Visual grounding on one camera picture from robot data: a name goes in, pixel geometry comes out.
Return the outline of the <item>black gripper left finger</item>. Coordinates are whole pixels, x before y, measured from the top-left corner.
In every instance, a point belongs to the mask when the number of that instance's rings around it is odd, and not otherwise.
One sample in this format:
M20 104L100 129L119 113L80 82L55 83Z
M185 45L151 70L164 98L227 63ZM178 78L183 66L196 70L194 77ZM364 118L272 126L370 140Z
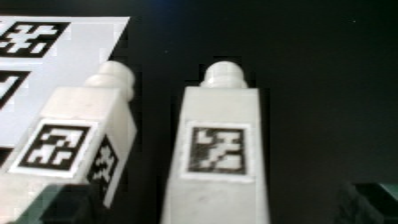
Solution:
M105 187L100 183L52 184L11 224L105 224Z

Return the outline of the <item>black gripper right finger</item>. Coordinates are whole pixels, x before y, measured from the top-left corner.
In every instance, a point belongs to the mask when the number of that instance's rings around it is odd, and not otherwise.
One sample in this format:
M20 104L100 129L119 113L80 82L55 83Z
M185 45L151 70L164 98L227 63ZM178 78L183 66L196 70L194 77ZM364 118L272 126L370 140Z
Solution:
M334 224L398 224L398 184L341 186Z

